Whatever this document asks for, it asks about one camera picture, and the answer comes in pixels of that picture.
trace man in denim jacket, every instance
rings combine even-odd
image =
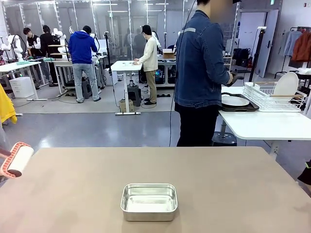
[[[231,83],[233,77],[224,66],[222,30],[209,17],[212,12],[213,21],[217,21],[232,7],[231,1],[197,0],[197,10],[177,40],[174,101],[181,123],[178,147],[211,144],[221,106],[221,85]]]

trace white adhesive roll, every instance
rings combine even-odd
[[[20,177],[33,154],[34,149],[22,146],[15,155],[12,163],[9,165],[8,172],[14,174],[16,177]]]

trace white plate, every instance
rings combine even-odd
[[[222,96],[222,103],[230,106],[246,106],[249,101],[241,97]]]
[[[298,76],[293,73],[289,72],[284,74],[279,81],[276,83],[274,87],[274,95],[294,95],[298,89]],[[283,100],[284,103],[290,101],[291,97],[277,97],[274,100]]]

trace lint roller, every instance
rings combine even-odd
[[[0,157],[5,159],[0,168],[0,175],[7,178],[20,177],[33,154],[34,149],[23,142],[17,142],[11,151],[0,150]]]

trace dish rack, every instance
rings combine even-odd
[[[259,106],[261,112],[300,112],[307,95],[274,95],[276,82],[244,83],[243,95]]]

